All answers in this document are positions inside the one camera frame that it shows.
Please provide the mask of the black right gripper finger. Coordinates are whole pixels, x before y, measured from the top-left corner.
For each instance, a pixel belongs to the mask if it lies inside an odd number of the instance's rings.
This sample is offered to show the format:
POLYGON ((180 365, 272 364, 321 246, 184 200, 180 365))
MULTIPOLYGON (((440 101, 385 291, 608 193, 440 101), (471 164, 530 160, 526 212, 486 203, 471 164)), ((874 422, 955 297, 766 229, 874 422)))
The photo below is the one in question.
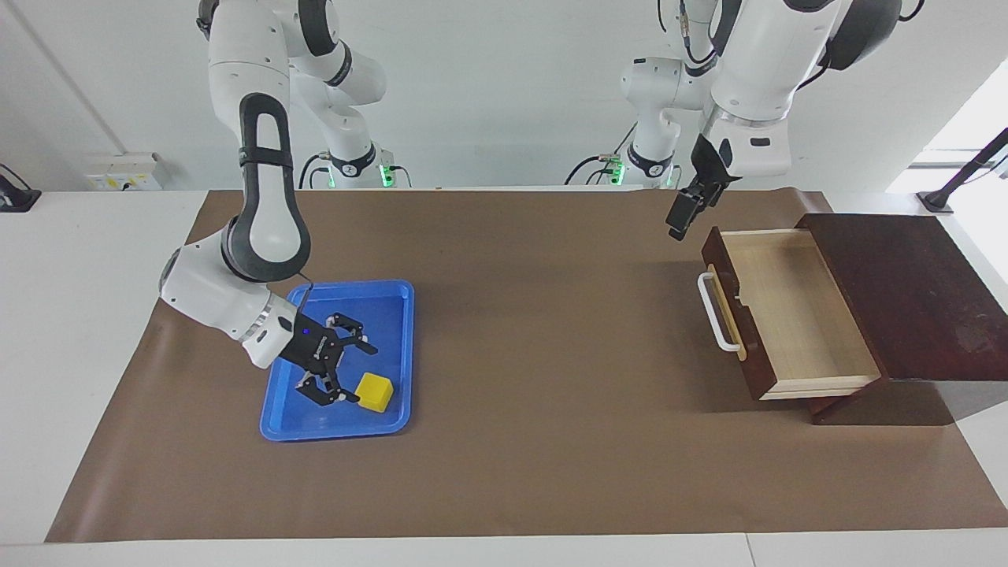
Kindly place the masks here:
POLYGON ((347 401, 350 403, 360 402, 360 396, 355 392, 343 388, 339 381, 328 374, 312 374, 306 372, 305 376, 296 384, 296 391, 319 406, 328 406, 332 403, 347 401))
POLYGON ((348 317, 345 313, 332 313, 328 316, 327 328, 332 329, 335 333, 332 347, 353 346, 367 355, 375 355, 379 352, 378 348, 372 345, 366 336, 363 323, 348 317))

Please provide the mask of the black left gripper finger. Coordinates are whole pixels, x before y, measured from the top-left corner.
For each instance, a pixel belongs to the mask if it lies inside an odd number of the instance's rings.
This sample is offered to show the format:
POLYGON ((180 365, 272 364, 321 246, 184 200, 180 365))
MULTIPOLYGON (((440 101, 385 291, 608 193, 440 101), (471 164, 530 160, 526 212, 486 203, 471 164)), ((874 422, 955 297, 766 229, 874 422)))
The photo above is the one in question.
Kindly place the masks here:
POLYGON ((676 241, 683 241, 696 216, 703 211, 703 197, 695 189, 678 191, 667 214, 665 223, 669 235, 676 241))

